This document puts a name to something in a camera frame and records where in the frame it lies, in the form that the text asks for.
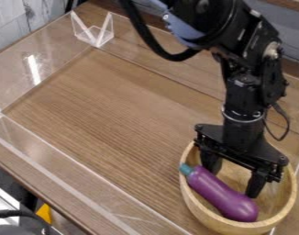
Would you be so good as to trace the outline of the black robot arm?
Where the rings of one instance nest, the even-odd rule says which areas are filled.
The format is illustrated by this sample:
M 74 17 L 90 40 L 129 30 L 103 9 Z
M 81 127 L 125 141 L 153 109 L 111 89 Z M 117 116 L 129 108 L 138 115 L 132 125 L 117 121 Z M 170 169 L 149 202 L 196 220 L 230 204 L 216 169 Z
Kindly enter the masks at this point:
M 244 0 L 150 0 L 164 9 L 162 21 L 186 47 L 166 52 L 146 27 L 132 0 L 118 0 L 129 21 L 152 52 L 181 62 L 208 50 L 220 64 L 225 100 L 220 125 L 197 124 L 194 146 L 201 165 L 217 173 L 224 159 L 250 171 L 245 195 L 257 197 L 268 182 L 278 181 L 289 160 L 266 142 L 265 119 L 272 108 L 284 110 L 277 100 L 288 81 L 281 72 L 281 40 L 265 17 Z

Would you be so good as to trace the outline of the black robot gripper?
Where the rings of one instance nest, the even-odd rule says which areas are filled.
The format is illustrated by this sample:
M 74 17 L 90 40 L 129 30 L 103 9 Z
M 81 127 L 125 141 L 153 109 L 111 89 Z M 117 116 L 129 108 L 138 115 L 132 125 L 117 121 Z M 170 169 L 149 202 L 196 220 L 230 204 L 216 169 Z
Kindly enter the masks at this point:
M 256 198 L 265 183 L 281 180 L 289 160 L 264 137 L 265 114 L 233 116 L 222 114 L 221 125 L 196 124 L 194 146 L 200 151 L 201 166 L 217 174 L 224 160 L 250 171 L 245 195 Z

